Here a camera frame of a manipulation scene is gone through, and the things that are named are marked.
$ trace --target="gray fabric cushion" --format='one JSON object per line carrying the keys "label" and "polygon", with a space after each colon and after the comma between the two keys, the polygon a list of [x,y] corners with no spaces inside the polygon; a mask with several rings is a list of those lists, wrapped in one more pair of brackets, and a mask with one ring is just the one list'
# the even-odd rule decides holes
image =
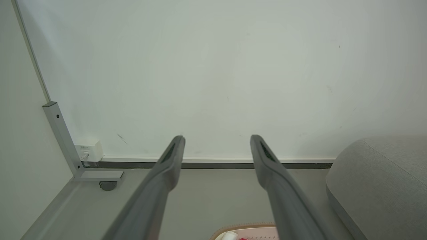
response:
{"label": "gray fabric cushion", "polygon": [[356,141],[337,157],[326,184],[347,228],[362,232],[355,239],[427,239],[426,136]]}

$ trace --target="gray floor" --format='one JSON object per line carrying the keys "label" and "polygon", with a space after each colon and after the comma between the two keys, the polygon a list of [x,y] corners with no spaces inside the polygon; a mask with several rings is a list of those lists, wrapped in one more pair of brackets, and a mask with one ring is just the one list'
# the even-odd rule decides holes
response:
{"label": "gray floor", "polygon": [[[97,182],[77,183],[55,217],[44,221],[41,239],[100,239],[148,170],[126,170],[118,187],[101,190]],[[353,239],[334,213],[325,192],[328,169],[290,170],[337,239]],[[219,228],[273,222],[269,200],[254,170],[181,170],[169,194],[160,240],[208,240]],[[34,239],[34,232],[25,239]]]}

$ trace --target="wall outlet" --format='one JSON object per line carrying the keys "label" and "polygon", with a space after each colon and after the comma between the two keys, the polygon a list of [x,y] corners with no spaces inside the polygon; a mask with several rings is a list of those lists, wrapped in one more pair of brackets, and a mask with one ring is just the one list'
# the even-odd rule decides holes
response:
{"label": "wall outlet", "polygon": [[80,159],[87,153],[89,157],[84,160],[86,162],[99,162],[104,156],[102,151],[101,142],[98,140],[94,144],[75,145],[77,152],[79,153]]}

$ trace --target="white wall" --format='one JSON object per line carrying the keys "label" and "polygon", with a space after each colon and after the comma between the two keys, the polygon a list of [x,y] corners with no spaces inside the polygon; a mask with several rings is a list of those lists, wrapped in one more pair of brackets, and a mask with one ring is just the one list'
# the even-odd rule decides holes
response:
{"label": "white wall", "polygon": [[0,1],[0,239],[18,240],[71,179],[12,3]]}
{"label": "white wall", "polygon": [[427,133],[422,0],[22,0],[75,142],[106,155],[334,158]]}

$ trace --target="vertical metal post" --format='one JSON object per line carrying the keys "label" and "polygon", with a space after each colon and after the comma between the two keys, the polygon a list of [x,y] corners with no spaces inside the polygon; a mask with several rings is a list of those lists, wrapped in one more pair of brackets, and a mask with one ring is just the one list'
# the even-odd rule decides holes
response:
{"label": "vertical metal post", "polygon": [[76,147],[71,139],[64,118],[62,117],[58,103],[49,102],[43,105],[43,110],[46,113],[47,120],[52,127],[53,133],[59,143],[62,153],[64,154],[65,160],[67,160],[71,172],[74,176],[81,175],[80,172],[83,171],[82,162],[80,161],[79,154],[77,153]]}

